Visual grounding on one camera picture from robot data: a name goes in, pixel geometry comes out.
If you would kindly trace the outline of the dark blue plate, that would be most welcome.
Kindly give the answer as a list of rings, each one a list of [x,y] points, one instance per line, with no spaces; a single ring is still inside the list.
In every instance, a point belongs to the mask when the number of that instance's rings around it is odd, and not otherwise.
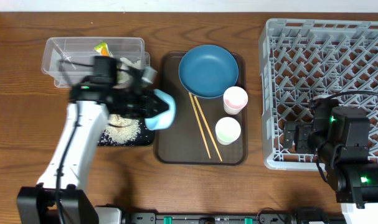
[[[182,86],[200,98],[218,98],[239,78],[234,56],[216,45],[200,45],[189,50],[179,63]]]

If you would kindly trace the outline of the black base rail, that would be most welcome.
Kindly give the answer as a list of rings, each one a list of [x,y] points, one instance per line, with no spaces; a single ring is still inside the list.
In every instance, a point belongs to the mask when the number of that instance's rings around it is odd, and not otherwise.
[[[121,208],[95,207],[100,223],[114,224],[346,224],[341,215],[330,216],[316,207],[296,208],[291,213],[263,208],[258,213],[232,214],[183,214],[183,213],[128,213]]]

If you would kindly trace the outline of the rice leftovers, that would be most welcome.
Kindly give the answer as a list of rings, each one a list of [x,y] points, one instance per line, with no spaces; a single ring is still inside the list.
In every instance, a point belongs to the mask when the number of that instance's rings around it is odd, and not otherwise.
[[[135,146],[141,134],[142,122],[138,119],[122,118],[111,114],[108,126],[103,130],[99,146]]]

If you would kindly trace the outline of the white cup pink inside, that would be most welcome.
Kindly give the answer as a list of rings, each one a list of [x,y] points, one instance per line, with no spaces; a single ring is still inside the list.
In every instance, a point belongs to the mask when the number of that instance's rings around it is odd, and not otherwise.
[[[247,105],[247,92],[239,87],[232,86],[223,94],[224,110],[229,115],[236,115]]]

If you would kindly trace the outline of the white tissue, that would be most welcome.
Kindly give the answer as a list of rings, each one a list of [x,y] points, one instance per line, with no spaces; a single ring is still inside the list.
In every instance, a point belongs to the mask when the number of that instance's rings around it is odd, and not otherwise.
[[[124,84],[131,80],[130,75],[126,72],[126,70],[128,70],[130,67],[140,69],[141,60],[132,62],[126,57],[121,57],[120,61],[121,61],[120,69],[124,70],[124,72],[118,73],[118,83]]]

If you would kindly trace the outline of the brown serving tray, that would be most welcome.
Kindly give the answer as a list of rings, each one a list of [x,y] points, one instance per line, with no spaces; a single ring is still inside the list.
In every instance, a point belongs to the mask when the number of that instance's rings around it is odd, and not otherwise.
[[[170,52],[163,58],[161,90],[176,102],[176,115],[172,125],[156,133],[155,157],[166,164],[237,166],[248,155],[247,109],[233,115],[241,127],[239,138],[229,145],[213,145],[207,128],[199,129],[189,92],[179,79],[179,64],[185,52]]]

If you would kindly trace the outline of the black food waste tray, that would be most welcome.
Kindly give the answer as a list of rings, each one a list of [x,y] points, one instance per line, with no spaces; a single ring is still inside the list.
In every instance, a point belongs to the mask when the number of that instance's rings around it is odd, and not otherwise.
[[[142,119],[139,119],[141,124],[141,134],[136,139],[136,145],[135,146],[148,146],[153,143],[154,137],[155,137],[155,131],[149,130],[144,121]]]

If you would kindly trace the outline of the wooden chopstick right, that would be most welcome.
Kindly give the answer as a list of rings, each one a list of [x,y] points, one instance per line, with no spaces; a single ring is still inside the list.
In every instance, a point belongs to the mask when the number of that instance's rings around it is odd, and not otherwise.
[[[216,144],[216,141],[215,141],[215,139],[214,139],[214,135],[212,134],[212,131],[210,130],[210,127],[209,127],[208,122],[207,122],[207,120],[206,120],[205,114],[204,114],[204,112],[203,112],[203,110],[202,110],[202,107],[201,107],[201,105],[200,105],[200,103],[199,103],[199,100],[197,99],[196,96],[194,96],[194,101],[196,102],[196,105],[197,105],[197,107],[198,107],[198,109],[199,109],[199,111],[200,111],[200,114],[201,114],[202,119],[203,119],[203,121],[204,121],[204,124],[205,124],[205,126],[206,126],[206,128],[207,128],[207,131],[208,131],[208,133],[209,133],[209,135],[210,135],[211,141],[212,141],[212,143],[213,143],[213,145],[214,145],[214,147],[215,147],[215,150],[216,150],[216,152],[217,152],[217,155],[218,155],[220,161],[223,162],[223,160],[222,160],[222,156],[221,156],[220,151],[219,151],[219,148],[218,148],[218,146],[217,146],[217,144]]]

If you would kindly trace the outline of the light blue bowl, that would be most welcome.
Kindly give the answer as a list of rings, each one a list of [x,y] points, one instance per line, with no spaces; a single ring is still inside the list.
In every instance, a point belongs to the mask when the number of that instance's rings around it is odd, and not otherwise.
[[[151,131],[167,129],[172,125],[176,115],[175,100],[171,95],[159,89],[154,89],[153,92],[159,102],[156,107],[158,111],[155,116],[145,118],[144,123]]]

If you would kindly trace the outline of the grey dishwasher rack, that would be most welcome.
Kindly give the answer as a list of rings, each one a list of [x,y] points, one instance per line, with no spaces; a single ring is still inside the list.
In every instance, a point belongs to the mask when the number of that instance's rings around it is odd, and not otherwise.
[[[317,169],[314,153],[283,148],[283,130],[311,121],[308,102],[320,95],[367,113],[369,160],[378,163],[378,22],[269,19],[258,46],[267,168]]]

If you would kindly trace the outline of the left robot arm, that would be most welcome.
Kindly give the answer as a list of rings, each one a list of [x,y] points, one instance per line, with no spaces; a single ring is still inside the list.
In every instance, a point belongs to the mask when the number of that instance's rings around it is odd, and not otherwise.
[[[158,89],[137,92],[111,85],[76,84],[54,155],[34,187],[22,187],[17,207],[22,223],[123,223],[122,209],[94,207],[85,194],[98,141],[111,114],[144,119],[150,130],[170,127],[174,98]]]

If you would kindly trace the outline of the wooden chopstick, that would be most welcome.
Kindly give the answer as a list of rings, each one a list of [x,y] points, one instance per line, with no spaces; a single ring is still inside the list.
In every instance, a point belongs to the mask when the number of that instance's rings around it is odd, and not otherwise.
[[[199,127],[199,130],[201,132],[201,136],[202,136],[202,140],[204,142],[204,145],[206,147],[206,151],[207,151],[207,155],[209,157],[209,159],[211,159],[211,155],[210,155],[210,151],[209,151],[209,147],[208,147],[208,143],[207,143],[207,140],[206,140],[206,137],[205,137],[205,134],[204,134],[204,130],[202,128],[202,124],[201,124],[201,121],[199,119],[199,114],[197,112],[197,108],[195,106],[195,103],[194,103],[194,98],[193,98],[193,95],[192,93],[188,93],[189,94],[189,98],[190,98],[190,101],[191,101],[191,105],[192,105],[192,108],[193,108],[193,111],[194,111],[194,114],[195,114],[195,117],[196,117],[196,120],[197,120],[197,124],[198,124],[198,127]]]
[[[210,135],[211,141],[212,141],[212,143],[213,143],[213,145],[214,145],[214,147],[215,147],[215,150],[216,150],[216,152],[217,152],[217,155],[218,155],[220,161],[223,162],[223,160],[222,160],[222,156],[221,156],[220,151],[219,151],[219,148],[218,148],[218,146],[217,146],[217,144],[216,144],[216,141],[215,141],[215,139],[214,139],[214,135],[212,134],[212,131],[210,130],[210,127],[209,127],[208,122],[207,122],[207,120],[206,120],[205,114],[204,114],[204,112],[203,112],[203,110],[202,110],[202,107],[201,107],[201,105],[200,105],[200,103],[199,103],[199,100],[197,99],[196,96],[194,96],[194,101],[196,102],[196,105],[197,105],[197,107],[198,107],[198,109],[199,109],[199,111],[200,111],[200,114],[201,114],[202,119],[203,119],[203,121],[204,121],[204,124],[205,124],[205,126],[206,126],[206,128],[207,128],[207,131],[208,131],[208,133],[209,133],[209,135]]]

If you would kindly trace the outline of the white cup green inside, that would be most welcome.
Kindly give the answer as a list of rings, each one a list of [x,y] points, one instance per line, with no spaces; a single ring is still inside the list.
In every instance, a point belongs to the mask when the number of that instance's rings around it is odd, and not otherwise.
[[[223,117],[216,123],[215,133],[219,143],[229,145],[240,137],[241,126],[236,119]]]

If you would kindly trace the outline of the green orange snack wrapper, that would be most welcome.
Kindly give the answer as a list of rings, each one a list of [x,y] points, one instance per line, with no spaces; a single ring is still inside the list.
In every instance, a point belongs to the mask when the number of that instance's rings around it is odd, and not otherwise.
[[[94,50],[98,52],[101,56],[106,56],[106,57],[113,56],[108,49],[107,43],[105,42],[98,44],[96,47],[94,47]]]

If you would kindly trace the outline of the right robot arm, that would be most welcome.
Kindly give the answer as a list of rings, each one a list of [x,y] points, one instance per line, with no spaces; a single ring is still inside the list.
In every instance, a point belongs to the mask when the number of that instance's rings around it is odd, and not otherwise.
[[[326,103],[311,122],[287,121],[285,145],[313,152],[346,223],[378,223],[378,164],[368,160],[370,121],[360,108]]]

